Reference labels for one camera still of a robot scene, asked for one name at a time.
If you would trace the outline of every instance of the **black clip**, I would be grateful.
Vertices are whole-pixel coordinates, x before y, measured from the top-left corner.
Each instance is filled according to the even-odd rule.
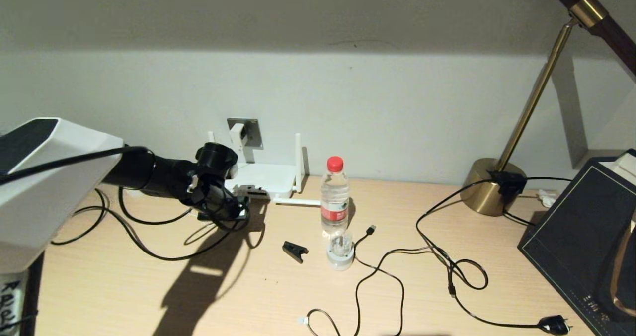
[[[300,257],[301,254],[309,253],[309,250],[304,246],[295,245],[294,243],[284,242],[282,245],[282,250],[288,253],[289,256],[293,257],[295,261],[302,264],[303,259]]]
[[[519,173],[510,171],[488,171],[490,177],[499,184],[499,194],[504,197],[515,198],[523,192],[527,179]]]

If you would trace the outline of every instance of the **wall outlet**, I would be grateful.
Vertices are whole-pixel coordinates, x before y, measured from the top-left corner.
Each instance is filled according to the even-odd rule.
[[[261,138],[261,129],[258,126],[257,119],[240,119],[229,118],[228,127],[231,130],[234,124],[242,123],[245,125],[245,134],[247,135],[247,143],[245,147],[263,148],[263,139]]]

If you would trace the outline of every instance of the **desk surface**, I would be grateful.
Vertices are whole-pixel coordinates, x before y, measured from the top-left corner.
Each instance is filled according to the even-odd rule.
[[[302,198],[318,198],[320,180],[309,177]],[[377,230],[361,243],[357,255],[376,264],[393,248],[419,248],[415,221],[456,186],[352,180],[354,239],[369,225]],[[116,210],[116,190],[105,186]],[[97,204],[89,196],[87,204]],[[146,220],[181,213],[177,201],[127,196],[129,211]],[[513,207],[522,218],[543,211],[538,200],[519,198]],[[354,289],[370,269],[355,263],[345,272],[331,269],[315,207],[261,204],[244,233],[190,261],[160,261],[132,243],[108,216],[88,236],[67,246],[47,248],[41,287],[40,335],[309,335],[297,318],[309,309],[327,310],[343,335],[356,329]],[[90,214],[68,221],[59,239],[72,237],[94,221]],[[504,323],[536,323],[544,316],[569,318],[575,336],[592,335],[582,320],[518,252],[525,227],[506,218],[479,215],[461,202],[422,221],[422,229],[455,259],[469,258],[488,272],[482,291],[456,282],[463,304],[482,318]],[[195,216],[162,226],[136,225],[154,252],[180,256],[195,252],[220,236],[200,230]],[[184,245],[188,238],[197,241]],[[302,265],[282,251],[284,241],[309,249]],[[406,286],[404,336],[545,335],[541,330],[493,327],[464,313],[448,295],[444,266],[431,254],[394,254],[383,268]],[[477,271],[468,278],[481,282]],[[376,275],[360,288],[361,335],[393,335],[399,329],[399,284]],[[318,334],[334,331],[327,319],[312,315]]]

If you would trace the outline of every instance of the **water bottle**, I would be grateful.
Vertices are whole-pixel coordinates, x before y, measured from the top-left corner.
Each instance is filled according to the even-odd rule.
[[[349,221],[349,181],[344,164],[338,156],[329,157],[327,172],[322,176],[320,213],[322,229],[329,236],[336,232],[344,234]]]

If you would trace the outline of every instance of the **black cable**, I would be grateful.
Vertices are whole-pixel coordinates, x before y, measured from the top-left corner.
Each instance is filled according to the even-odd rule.
[[[148,148],[145,148],[143,146],[125,146],[120,148],[113,148],[110,150],[86,153],[84,155],[68,157],[66,159],[46,162],[45,164],[33,166],[32,168],[25,168],[23,170],[14,171],[14,173],[0,175],[0,186],[2,186],[3,184],[7,184],[9,182],[14,182],[14,180],[19,180],[25,177],[29,177],[30,175],[42,173],[43,171],[52,170],[54,168],[61,168],[63,166],[79,164],[80,162],[101,159],[102,157],[106,157],[106,156],[118,155],[120,153],[136,152],[136,151],[148,151]]]
[[[190,259],[191,257],[195,257],[195,256],[198,256],[198,255],[201,255],[201,254],[211,250],[211,248],[214,248],[221,241],[223,241],[223,239],[227,238],[227,236],[230,234],[230,233],[225,233],[218,240],[216,240],[213,244],[207,246],[206,248],[204,248],[202,250],[199,250],[198,252],[194,252],[194,253],[189,254],[189,255],[178,256],[178,257],[166,257],[166,256],[157,255],[154,252],[152,252],[149,248],[147,248],[141,242],[141,239],[139,239],[139,236],[137,236],[137,232],[134,230],[134,228],[132,228],[122,216],[120,216],[117,212],[113,211],[113,209],[110,209],[108,207],[101,207],[99,205],[94,205],[94,206],[91,206],[91,207],[86,207],[85,211],[105,211],[105,212],[110,213],[121,224],[121,226],[124,227],[124,229],[126,230],[126,233],[130,237],[130,239],[135,243],[135,245],[138,248],[141,249],[142,252],[145,252],[146,254],[148,254],[148,255],[150,255],[152,257],[156,257],[157,259],[164,260],[164,261],[180,261],[180,260],[186,260],[186,259]]]
[[[539,180],[539,179],[545,179],[545,180],[563,180],[565,182],[572,182],[572,179],[569,178],[559,178],[559,177],[528,177],[525,180]]]
[[[175,218],[172,218],[171,220],[166,220],[166,221],[145,221],[145,220],[137,219],[134,216],[132,216],[132,214],[130,214],[130,212],[126,208],[126,205],[125,205],[125,203],[123,201],[123,187],[119,187],[117,196],[118,196],[118,199],[119,199],[121,212],[123,212],[123,214],[125,216],[127,216],[130,220],[132,220],[132,221],[134,221],[136,223],[139,223],[139,224],[144,224],[144,225],[165,225],[165,224],[170,224],[170,223],[173,223],[173,222],[176,222],[176,221],[180,220],[184,216],[187,216],[188,213],[192,211],[192,209],[189,208],[187,211],[181,213],[180,215],[176,216]]]
[[[232,192],[228,191],[228,189],[225,188],[222,182],[220,182],[220,185],[217,187],[219,187],[223,191],[223,203],[214,212],[207,214],[207,217],[210,218],[210,220],[213,221],[214,224],[216,224],[216,226],[220,230],[223,230],[223,232],[228,232],[228,233],[238,232],[239,230],[247,227],[249,223],[249,206],[247,204],[239,203],[239,200],[236,198],[236,196],[232,195]],[[223,224],[222,221],[216,218],[216,213],[225,206],[225,201],[229,198],[229,196],[231,196],[234,199],[234,203],[241,206],[241,208],[245,211],[245,215],[247,216],[245,218],[245,222],[243,222],[243,224],[241,224],[241,226],[238,228],[236,228],[236,224],[234,224],[232,227],[227,227],[225,224]]]
[[[530,177],[527,178],[526,180],[538,180],[538,179],[547,179],[547,180],[565,180],[565,181],[570,181],[570,179],[566,179],[566,178],[557,178],[557,177]],[[454,275],[458,276],[461,281],[466,284],[466,286],[470,287],[471,289],[475,289],[475,290],[483,290],[488,286],[488,273],[486,273],[486,270],[483,268],[483,266],[481,266],[479,263],[477,263],[476,261],[470,260],[470,259],[460,259],[458,261],[454,261],[451,259],[451,257],[448,255],[447,252],[445,252],[442,248],[440,248],[439,246],[437,246],[435,243],[433,243],[433,241],[426,236],[426,234],[424,234],[422,232],[422,230],[420,230],[419,227],[419,223],[420,221],[423,220],[423,218],[425,218],[426,216],[428,216],[429,214],[431,214],[432,212],[435,212],[439,209],[439,207],[443,204],[445,204],[446,202],[448,202],[448,200],[450,200],[450,198],[453,198],[454,196],[458,195],[459,193],[463,192],[464,190],[473,187],[475,185],[478,184],[482,184],[482,183],[486,183],[486,182],[495,182],[495,180],[492,179],[487,179],[487,180],[479,180],[478,182],[474,182],[471,184],[468,184],[467,186],[461,187],[460,189],[458,189],[457,191],[455,191],[454,193],[452,193],[451,195],[447,196],[446,198],[444,198],[443,200],[441,200],[441,202],[439,202],[438,204],[434,205],[433,207],[431,207],[431,209],[429,209],[427,212],[425,212],[424,214],[422,214],[422,216],[420,216],[420,218],[418,218],[418,220],[415,223],[415,228],[418,231],[418,233],[420,234],[420,236],[423,238],[423,240],[425,241],[425,243],[427,243],[427,246],[422,247],[422,248],[418,248],[415,250],[407,250],[407,249],[395,249],[395,250],[390,250],[389,252],[386,252],[384,254],[384,256],[380,259],[380,262],[378,263],[377,266],[371,266],[367,263],[364,263],[362,261],[360,261],[360,259],[356,256],[356,252],[357,252],[357,246],[359,245],[359,243],[361,241],[363,241],[364,239],[366,239],[366,237],[370,236],[373,231],[375,230],[375,227],[370,227],[367,232],[366,235],[361,237],[358,241],[356,241],[355,245],[354,245],[354,258],[362,265],[367,266],[369,268],[373,269],[373,272],[370,273],[369,275],[367,275],[366,277],[364,277],[363,279],[361,279],[357,286],[356,286],[356,307],[357,307],[357,327],[356,327],[356,332],[354,333],[354,336],[357,336],[357,334],[359,334],[360,332],[360,327],[361,327],[361,322],[360,322],[360,318],[361,318],[361,311],[360,311],[360,303],[359,303],[359,299],[358,299],[358,291],[360,288],[360,285],[366,281],[367,279],[369,279],[370,277],[372,277],[373,275],[375,275],[375,273],[377,272],[382,272],[392,278],[394,278],[395,280],[397,280],[400,283],[400,287],[402,288],[402,298],[401,298],[401,302],[400,302],[400,329],[398,331],[398,333],[396,334],[396,336],[400,335],[400,333],[402,332],[402,325],[403,325],[403,309],[404,309],[404,284],[402,283],[402,280],[400,280],[398,277],[396,277],[395,275],[392,275],[391,273],[386,272],[385,270],[382,270],[380,268],[380,266],[382,265],[382,262],[384,261],[384,259],[393,254],[393,253],[404,253],[404,254],[422,254],[425,252],[433,252],[433,254],[437,257],[437,259],[447,268],[447,275],[448,275],[448,292],[450,293],[450,295],[452,295],[452,297],[455,299],[455,301],[457,302],[457,304],[459,305],[459,307],[461,309],[463,309],[464,312],[466,312],[468,315],[472,316],[473,318],[479,320],[480,322],[484,322],[487,323],[489,325],[494,325],[494,326],[499,326],[499,327],[509,327],[509,328],[517,328],[517,329],[541,329],[545,332],[554,334],[554,335],[558,335],[555,334],[554,332],[552,332],[552,329],[550,329],[550,325],[547,325],[547,322],[545,322],[546,319],[552,319],[552,318],[557,318],[559,319],[559,323],[563,323],[563,325],[557,325],[559,327],[563,326],[566,329],[569,330],[569,327],[565,324],[565,322],[561,322],[560,320],[562,320],[563,318],[561,316],[551,316],[549,318],[542,318],[537,324],[512,324],[512,323],[496,323],[496,322],[491,322],[489,320],[480,318],[479,316],[471,313],[468,309],[466,309],[466,307],[461,303],[461,301],[459,300],[459,298],[457,297],[457,293],[455,290],[455,286],[453,283],[453,277]],[[517,221],[518,223],[527,223],[527,225],[534,225],[534,223],[531,223],[529,221],[523,220],[522,218],[518,218],[516,216],[514,216],[513,214],[510,214],[507,211],[504,211],[504,215],[506,216],[511,216],[513,217],[513,220]],[[477,270],[479,270],[479,272],[481,272],[483,278],[484,278],[484,282],[482,286],[475,286],[474,284],[472,284],[468,279],[466,279],[462,269],[459,267],[459,265],[461,264],[469,264],[471,266],[474,266],[475,268],[477,268]],[[309,322],[309,317],[311,316],[311,314],[313,313],[323,313],[325,316],[327,316],[327,318],[329,318],[329,321],[331,322],[332,326],[334,327],[336,334],[338,336],[341,336],[340,334],[340,330],[338,329],[338,327],[336,326],[336,322],[334,322],[333,318],[329,315],[329,313],[327,313],[327,311],[323,310],[323,309],[311,309],[309,310],[309,312],[306,315],[306,320],[305,323],[307,324],[307,328],[309,329],[309,331],[314,335],[314,336],[318,336],[318,334],[316,334],[316,332],[314,332],[314,330],[312,329],[310,322]]]
[[[532,225],[532,227],[536,225],[532,223],[531,221],[527,221],[522,218],[519,218],[518,216],[515,216],[515,214],[512,214],[511,212],[508,212],[508,211],[504,211],[504,216],[508,217],[511,220],[517,221],[518,223],[523,225]]]
[[[530,177],[527,178],[527,180],[534,180],[534,179],[554,179],[554,180],[565,180],[565,179],[556,179],[556,178],[552,178],[552,177]],[[479,320],[480,322],[484,322],[487,323],[489,325],[495,325],[495,326],[500,326],[500,327],[511,327],[511,328],[517,328],[517,329],[542,329],[542,327],[539,324],[511,324],[511,323],[496,323],[496,322],[490,322],[488,320],[485,320],[483,318],[480,318],[479,316],[471,313],[470,311],[468,311],[468,309],[466,309],[466,307],[464,307],[464,305],[459,301],[459,298],[457,298],[457,293],[455,290],[455,286],[453,283],[453,275],[458,275],[459,278],[462,280],[462,282],[464,282],[464,284],[466,284],[468,287],[470,287],[471,289],[475,289],[475,290],[482,290],[485,289],[488,286],[488,273],[486,273],[486,270],[483,268],[483,266],[481,266],[479,263],[477,263],[476,261],[472,261],[470,259],[460,259],[459,261],[453,261],[451,259],[451,257],[448,255],[448,253],[446,253],[442,248],[438,247],[435,243],[433,243],[433,241],[427,237],[422,230],[420,230],[419,227],[419,223],[420,221],[423,220],[423,218],[425,218],[426,216],[428,216],[429,214],[431,214],[432,212],[436,211],[436,209],[438,209],[438,207],[442,204],[444,204],[445,202],[447,202],[448,200],[450,200],[450,198],[454,197],[455,195],[458,195],[459,193],[461,193],[462,191],[476,185],[476,184],[480,184],[480,183],[484,183],[484,182],[493,182],[493,180],[480,180],[479,182],[475,182],[473,184],[469,184],[468,186],[464,186],[460,189],[458,189],[457,191],[455,191],[454,193],[452,193],[450,196],[447,196],[447,198],[444,198],[441,202],[439,202],[438,204],[434,205],[431,209],[429,209],[427,212],[425,212],[424,214],[422,214],[422,216],[420,216],[420,218],[418,218],[418,220],[415,223],[415,228],[417,229],[418,233],[420,234],[420,236],[423,238],[423,240],[430,245],[431,247],[434,248],[434,250],[437,250],[440,254],[440,256],[438,257],[438,259],[446,266],[447,268],[447,274],[448,274],[448,293],[450,293],[450,295],[455,299],[455,301],[457,302],[457,304],[459,304],[459,306],[461,307],[461,309],[463,309],[468,315],[472,316],[473,318]],[[475,268],[477,268],[481,274],[484,277],[484,284],[483,286],[474,286],[473,284],[471,284],[466,277],[464,276],[464,273],[461,271],[461,268],[459,268],[459,264],[461,263],[468,263],[472,266],[474,266]]]
[[[395,253],[401,253],[401,254],[423,254],[425,252],[428,252],[428,250],[431,248],[429,246],[425,246],[423,248],[417,248],[417,249],[404,249],[404,248],[398,248],[398,249],[393,249],[390,250],[388,252],[386,252],[384,254],[384,256],[382,256],[382,258],[380,259],[379,263],[377,266],[372,266],[369,265],[367,263],[364,263],[362,261],[360,261],[360,259],[356,256],[356,250],[357,250],[357,246],[360,244],[361,241],[363,241],[364,239],[366,239],[366,237],[370,236],[373,233],[372,228],[369,228],[366,232],[366,234],[361,237],[360,239],[358,239],[358,241],[356,241],[356,243],[354,244],[354,258],[362,265],[367,266],[368,268],[372,268],[373,272],[370,273],[369,275],[367,275],[366,277],[363,277],[363,279],[361,279],[357,285],[356,285],[356,308],[357,308],[357,327],[356,327],[356,332],[354,333],[354,336],[357,336],[360,332],[360,327],[361,327],[361,309],[360,309],[360,301],[358,298],[358,291],[360,289],[361,284],[370,279],[371,277],[373,277],[373,275],[375,275],[375,273],[377,272],[382,272],[390,277],[392,277],[393,279],[397,280],[400,284],[400,287],[402,288],[402,298],[400,300],[400,326],[399,326],[399,330],[397,332],[397,334],[395,334],[395,336],[399,336],[402,333],[402,327],[404,326],[404,283],[402,282],[402,280],[400,280],[398,277],[396,277],[395,275],[392,275],[391,273],[388,273],[384,270],[382,270],[380,268],[380,266],[382,266],[382,263],[384,262],[384,259],[386,259],[386,257],[388,257],[391,254],[395,254]],[[309,329],[309,331],[314,335],[314,336],[318,336],[318,334],[316,334],[316,332],[312,329],[311,324],[309,322],[309,317],[313,314],[313,313],[323,313],[325,314],[331,324],[333,325],[334,330],[336,331],[336,334],[338,336],[341,336],[340,334],[340,330],[338,329],[338,327],[336,326],[336,322],[334,322],[333,318],[329,315],[329,313],[323,309],[311,309],[309,310],[309,312],[306,315],[307,318],[307,328]]]
[[[95,189],[95,192],[97,192],[97,195],[99,196],[99,199],[102,202],[102,208],[106,207],[106,200],[107,197],[105,196],[104,192],[101,191],[100,189]],[[84,208],[80,208],[77,211],[73,212],[72,217],[77,216],[79,214],[82,214],[84,212],[88,212],[88,211],[92,211],[93,207],[99,207],[98,205],[92,205],[90,207],[84,207]],[[95,220],[95,223],[93,223],[93,225],[91,225],[88,229],[86,229],[86,231],[84,231],[82,234],[79,234],[79,236],[77,237],[73,237],[71,239],[68,239],[66,241],[63,242],[56,242],[56,241],[51,241],[52,245],[55,246],[63,246],[63,245],[68,245],[70,243],[73,243],[74,241],[77,241],[81,238],[83,238],[84,236],[86,236],[86,234],[89,234],[90,232],[92,232],[95,228],[97,228],[97,226],[99,225],[99,223],[102,223],[102,220],[104,220],[104,217],[106,216],[106,211],[104,209],[102,209],[99,213],[99,217],[97,218],[97,220]]]
[[[16,326],[19,326],[19,325],[21,325],[21,324],[23,324],[23,323],[25,323],[25,322],[27,322],[27,321],[29,321],[29,320],[33,320],[33,319],[34,319],[34,318],[36,318],[37,316],[38,316],[38,313],[37,313],[37,311],[36,311],[36,313],[35,313],[35,314],[29,315],[29,316],[25,316],[25,317],[23,317],[22,319],[20,319],[20,320],[18,320],[18,321],[16,321],[16,322],[14,322],[14,323],[7,323],[6,325],[0,325],[0,332],[1,332],[1,331],[4,331],[4,330],[12,329],[12,328],[14,328],[14,327],[16,327]]]

